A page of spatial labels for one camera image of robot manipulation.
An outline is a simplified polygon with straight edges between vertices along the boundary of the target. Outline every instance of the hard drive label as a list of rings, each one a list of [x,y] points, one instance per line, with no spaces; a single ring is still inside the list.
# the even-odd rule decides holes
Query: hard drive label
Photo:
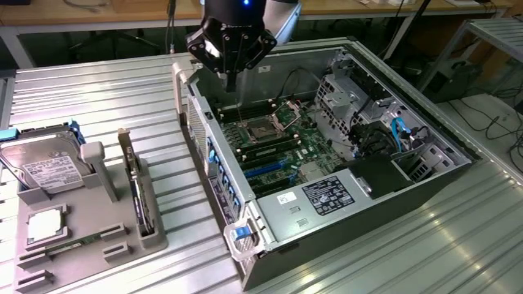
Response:
[[[22,168],[43,190],[81,181],[79,172],[69,156],[23,164]]]
[[[350,194],[346,192],[337,176],[330,176],[301,189],[320,216],[353,203]]]

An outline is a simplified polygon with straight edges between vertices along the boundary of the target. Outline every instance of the circuit board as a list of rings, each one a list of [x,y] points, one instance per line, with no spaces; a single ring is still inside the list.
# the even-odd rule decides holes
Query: circuit board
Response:
[[[277,109],[274,114],[277,115],[278,123],[286,127],[284,130],[278,130],[269,124],[272,121],[270,115],[222,125],[224,136],[233,152],[237,149],[253,146],[258,142],[266,142],[274,138],[298,137],[298,145],[294,148],[270,157],[272,162],[280,164],[276,170],[254,176],[246,176],[248,172],[256,170],[258,167],[253,167],[252,164],[246,166],[238,160],[240,167],[244,170],[256,196],[272,194],[278,190],[305,183],[308,179],[300,172],[300,167],[304,164],[314,162],[318,168],[317,172],[328,175],[332,173],[334,167],[342,163],[342,159],[329,146],[317,128],[314,125],[310,125],[312,121],[305,111],[300,109],[297,120],[294,111],[285,105]]]

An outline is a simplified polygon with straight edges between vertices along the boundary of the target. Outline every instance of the workbench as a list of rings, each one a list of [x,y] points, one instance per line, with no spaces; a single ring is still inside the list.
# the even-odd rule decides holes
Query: workbench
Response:
[[[510,3],[506,0],[493,0],[496,13],[500,17]],[[406,17],[385,57],[390,56],[397,42],[413,19],[416,4],[404,5],[398,16]],[[300,20],[336,20],[348,18],[393,17],[397,7],[389,4],[376,4],[372,1],[362,5],[356,0],[302,0]],[[444,0],[432,0],[422,15],[452,15],[484,13],[482,6],[454,7]],[[198,25],[201,6],[197,0],[177,0],[174,26]],[[102,31],[109,29],[160,28],[166,26],[166,14],[158,12],[115,13],[110,6],[101,7],[98,13],[69,7],[61,0],[31,0],[29,6],[5,6],[0,9],[0,37],[7,47],[18,68],[34,67],[30,56],[17,38],[19,34],[43,32]]]
[[[241,293],[176,120],[173,62],[173,56],[153,56],[26,69],[0,81],[1,127],[41,127],[73,117],[86,141],[102,142],[106,165],[121,160],[115,129],[130,130],[169,241],[165,250],[53,294]],[[476,142],[420,99],[462,140]],[[488,154],[481,145],[473,151]],[[418,209],[248,293],[520,293],[523,189],[502,170],[498,158],[486,157]],[[6,170],[0,180],[0,292],[10,293],[15,182]]]

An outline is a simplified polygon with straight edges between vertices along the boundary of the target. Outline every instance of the white sticker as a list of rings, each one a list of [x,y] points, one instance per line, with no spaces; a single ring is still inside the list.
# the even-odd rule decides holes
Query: white sticker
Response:
[[[22,168],[42,189],[57,188],[81,181],[79,172],[67,156],[23,164]]]
[[[296,200],[296,195],[293,192],[286,192],[281,195],[276,196],[278,204],[285,204],[286,202],[290,202],[292,200]]]
[[[270,66],[260,66],[258,67],[258,74],[261,74],[262,72],[269,72],[270,71]]]

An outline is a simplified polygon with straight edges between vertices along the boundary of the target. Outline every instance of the aluminum profile table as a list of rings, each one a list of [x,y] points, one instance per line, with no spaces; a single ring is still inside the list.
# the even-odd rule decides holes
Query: aluminum profile table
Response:
[[[449,58],[464,34],[470,32],[498,50],[523,63],[523,21],[514,18],[494,18],[489,20],[466,20],[448,41],[430,69],[422,74],[417,89],[422,91],[429,84],[440,64]]]
[[[115,128],[130,129],[150,166],[169,241],[164,251],[51,293],[241,292],[173,114],[173,60],[157,56],[17,72],[5,98],[10,126],[74,117],[86,141],[102,142],[107,165],[121,158]],[[1,294],[11,292],[14,188],[2,172]],[[420,209],[249,293],[514,293],[523,291],[521,272],[523,189],[484,160]]]

